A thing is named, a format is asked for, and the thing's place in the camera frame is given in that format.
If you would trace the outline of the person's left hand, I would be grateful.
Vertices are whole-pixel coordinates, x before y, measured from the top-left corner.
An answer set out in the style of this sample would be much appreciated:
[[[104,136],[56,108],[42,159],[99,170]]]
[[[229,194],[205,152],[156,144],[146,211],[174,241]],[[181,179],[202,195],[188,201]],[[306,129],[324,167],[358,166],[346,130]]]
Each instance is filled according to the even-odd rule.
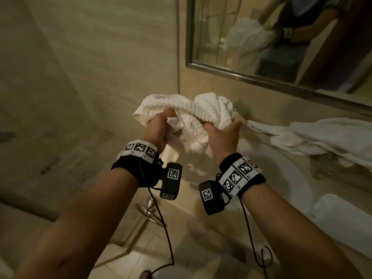
[[[167,140],[165,138],[166,126],[167,122],[158,121],[156,114],[148,121],[146,132],[142,138],[142,140],[156,146],[159,154],[164,151],[167,145]]]

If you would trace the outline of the person's right hand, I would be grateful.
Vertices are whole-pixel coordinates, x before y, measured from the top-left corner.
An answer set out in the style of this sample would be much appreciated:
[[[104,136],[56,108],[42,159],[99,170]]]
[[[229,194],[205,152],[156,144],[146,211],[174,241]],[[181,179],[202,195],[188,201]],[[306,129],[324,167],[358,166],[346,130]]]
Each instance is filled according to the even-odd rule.
[[[228,126],[220,130],[210,122],[204,122],[203,127],[208,134],[208,142],[218,165],[226,157],[237,152],[239,131],[228,131]]]

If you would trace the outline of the white textured towel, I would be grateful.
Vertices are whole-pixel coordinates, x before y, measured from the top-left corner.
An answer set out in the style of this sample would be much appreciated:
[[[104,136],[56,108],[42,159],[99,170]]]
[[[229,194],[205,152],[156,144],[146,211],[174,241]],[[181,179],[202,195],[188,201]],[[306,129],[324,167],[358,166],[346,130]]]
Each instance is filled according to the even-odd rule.
[[[179,94],[149,95],[143,99],[133,118],[147,126],[156,114],[168,109],[176,113],[176,117],[168,119],[168,145],[175,151],[183,147],[186,152],[206,154],[209,158],[213,154],[203,122],[210,122],[222,130],[239,116],[230,99],[215,93],[203,93],[193,100]]]

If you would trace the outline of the person's right forearm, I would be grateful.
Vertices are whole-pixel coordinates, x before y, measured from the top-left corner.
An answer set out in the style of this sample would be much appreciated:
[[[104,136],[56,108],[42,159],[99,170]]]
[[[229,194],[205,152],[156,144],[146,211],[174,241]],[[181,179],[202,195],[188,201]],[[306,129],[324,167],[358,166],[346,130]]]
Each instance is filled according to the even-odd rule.
[[[364,279],[331,237],[267,183],[244,189],[242,200],[288,276]]]

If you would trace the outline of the person's left forearm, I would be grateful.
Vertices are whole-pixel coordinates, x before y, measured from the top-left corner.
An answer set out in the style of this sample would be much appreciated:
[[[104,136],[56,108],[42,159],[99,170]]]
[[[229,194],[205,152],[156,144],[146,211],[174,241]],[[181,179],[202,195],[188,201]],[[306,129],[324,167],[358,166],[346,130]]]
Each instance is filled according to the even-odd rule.
[[[127,170],[105,173],[46,231],[13,279],[87,279],[137,189]]]

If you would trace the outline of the black right wristband with markers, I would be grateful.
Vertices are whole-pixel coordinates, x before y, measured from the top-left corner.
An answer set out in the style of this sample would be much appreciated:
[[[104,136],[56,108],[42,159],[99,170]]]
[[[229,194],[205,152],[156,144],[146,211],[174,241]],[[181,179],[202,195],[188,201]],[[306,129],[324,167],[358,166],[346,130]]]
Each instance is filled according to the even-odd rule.
[[[229,199],[242,197],[249,188],[267,181],[262,170],[239,153],[227,156],[219,165],[219,169],[221,177],[217,182]]]

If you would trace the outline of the black wristband with markers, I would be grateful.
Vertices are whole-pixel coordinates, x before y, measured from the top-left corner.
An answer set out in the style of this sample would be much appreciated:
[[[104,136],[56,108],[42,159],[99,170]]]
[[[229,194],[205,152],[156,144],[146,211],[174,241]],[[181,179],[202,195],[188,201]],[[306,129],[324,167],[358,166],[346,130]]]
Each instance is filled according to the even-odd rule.
[[[121,168],[131,173],[139,187],[155,187],[160,179],[161,166],[157,146],[145,140],[130,141],[124,150],[118,154],[111,169]]]
[[[217,182],[229,199],[242,197],[249,188],[267,181],[262,170],[239,153],[227,156],[219,165],[219,169],[221,177]]]

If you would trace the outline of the black left wristband with markers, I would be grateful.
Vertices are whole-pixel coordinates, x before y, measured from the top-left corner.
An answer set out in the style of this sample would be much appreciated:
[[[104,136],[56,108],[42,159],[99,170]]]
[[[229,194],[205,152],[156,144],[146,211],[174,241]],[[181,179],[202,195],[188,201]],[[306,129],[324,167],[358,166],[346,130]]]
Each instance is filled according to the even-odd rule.
[[[111,169],[121,168],[131,173],[139,187],[155,187],[160,179],[161,166],[157,146],[145,140],[130,141],[124,150],[118,154]]]

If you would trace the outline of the crumpled white towel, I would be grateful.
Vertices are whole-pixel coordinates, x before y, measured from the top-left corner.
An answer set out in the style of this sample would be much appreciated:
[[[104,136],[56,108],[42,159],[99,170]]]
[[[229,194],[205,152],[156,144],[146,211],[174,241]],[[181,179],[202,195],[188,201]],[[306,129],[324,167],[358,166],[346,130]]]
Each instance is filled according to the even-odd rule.
[[[372,122],[349,118],[321,119],[312,123],[292,122],[272,126],[246,121],[255,132],[270,136],[271,145],[295,155],[331,152],[349,164],[372,172]]]

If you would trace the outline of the rolled white towel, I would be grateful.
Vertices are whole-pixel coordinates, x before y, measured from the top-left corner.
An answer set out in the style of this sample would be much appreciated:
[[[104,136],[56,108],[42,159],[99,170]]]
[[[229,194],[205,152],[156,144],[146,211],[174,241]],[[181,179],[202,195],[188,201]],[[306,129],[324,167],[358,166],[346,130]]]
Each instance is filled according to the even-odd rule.
[[[334,194],[321,197],[311,215],[331,238],[372,259],[372,215]]]

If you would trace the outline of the metal framed wall mirror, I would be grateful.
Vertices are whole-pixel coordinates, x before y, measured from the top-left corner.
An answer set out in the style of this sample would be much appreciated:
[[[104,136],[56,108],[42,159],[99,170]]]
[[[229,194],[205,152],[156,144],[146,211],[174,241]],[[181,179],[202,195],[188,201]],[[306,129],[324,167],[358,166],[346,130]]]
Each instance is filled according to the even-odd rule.
[[[186,67],[372,117],[372,0],[186,2]]]

